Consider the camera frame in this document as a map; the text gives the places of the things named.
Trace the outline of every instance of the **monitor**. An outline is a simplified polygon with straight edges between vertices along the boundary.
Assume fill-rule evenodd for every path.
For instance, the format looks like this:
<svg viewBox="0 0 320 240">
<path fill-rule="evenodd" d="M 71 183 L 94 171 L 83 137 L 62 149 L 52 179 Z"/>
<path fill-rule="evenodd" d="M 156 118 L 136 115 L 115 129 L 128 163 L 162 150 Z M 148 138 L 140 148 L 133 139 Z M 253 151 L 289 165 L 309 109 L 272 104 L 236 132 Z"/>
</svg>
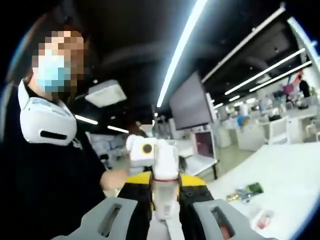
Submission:
<svg viewBox="0 0 320 240">
<path fill-rule="evenodd" d="M 212 122 L 206 92 L 196 72 L 172 95 L 169 105 L 177 130 Z"/>
</svg>

